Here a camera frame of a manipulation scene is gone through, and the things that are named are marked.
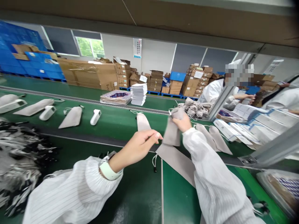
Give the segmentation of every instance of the stack of paper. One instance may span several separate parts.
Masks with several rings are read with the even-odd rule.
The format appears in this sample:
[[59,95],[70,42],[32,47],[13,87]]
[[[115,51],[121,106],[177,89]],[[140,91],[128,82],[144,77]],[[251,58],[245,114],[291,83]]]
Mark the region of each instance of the stack of paper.
[[146,99],[146,93],[147,93],[146,83],[132,85],[131,93],[132,93],[131,104],[142,106]]

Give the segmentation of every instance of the striped sleeve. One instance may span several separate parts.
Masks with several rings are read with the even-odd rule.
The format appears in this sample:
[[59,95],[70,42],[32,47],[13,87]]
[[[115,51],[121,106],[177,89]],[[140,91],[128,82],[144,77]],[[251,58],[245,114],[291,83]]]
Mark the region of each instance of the striped sleeve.
[[183,133],[183,144],[195,165],[195,185],[207,224],[264,224],[253,213],[242,182],[194,128]]

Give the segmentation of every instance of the white plastic device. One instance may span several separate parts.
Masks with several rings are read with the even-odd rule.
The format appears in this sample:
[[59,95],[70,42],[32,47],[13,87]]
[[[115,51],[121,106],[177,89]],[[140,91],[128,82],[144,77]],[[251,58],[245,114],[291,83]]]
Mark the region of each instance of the white plastic device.
[[96,125],[97,121],[99,120],[102,112],[101,110],[94,109],[93,110],[93,117],[90,120],[91,125]]
[[17,99],[11,103],[5,104],[0,107],[0,114],[9,112],[11,110],[17,109],[21,106],[27,105],[27,102],[25,100]]
[[40,120],[48,120],[57,109],[54,106],[45,106],[44,112],[40,115]]

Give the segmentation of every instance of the hand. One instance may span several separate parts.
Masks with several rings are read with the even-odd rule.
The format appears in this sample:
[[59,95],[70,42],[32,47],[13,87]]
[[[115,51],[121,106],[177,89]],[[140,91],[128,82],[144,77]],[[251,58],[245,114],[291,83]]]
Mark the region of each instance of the hand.
[[281,84],[279,85],[280,87],[289,87],[290,86],[290,83],[284,83],[284,84]]
[[118,173],[126,166],[142,160],[155,143],[159,144],[159,139],[163,137],[155,130],[136,132],[123,149],[109,160],[111,169]]
[[182,120],[173,118],[172,121],[177,125],[177,127],[181,130],[181,132],[185,132],[192,128],[192,124],[190,118],[186,113],[184,113],[184,117]]
[[233,96],[236,100],[244,100],[246,98],[251,98],[253,100],[255,99],[254,95],[248,95],[248,94],[235,94]]

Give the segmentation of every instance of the white watch strap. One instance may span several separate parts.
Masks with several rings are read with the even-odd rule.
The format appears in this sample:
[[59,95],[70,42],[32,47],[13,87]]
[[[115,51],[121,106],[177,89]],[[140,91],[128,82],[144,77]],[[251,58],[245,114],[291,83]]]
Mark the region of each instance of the white watch strap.
[[100,165],[100,169],[102,174],[106,177],[108,180],[115,180],[121,175],[121,171],[118,173],[115,173],[108,162],[104,162]]

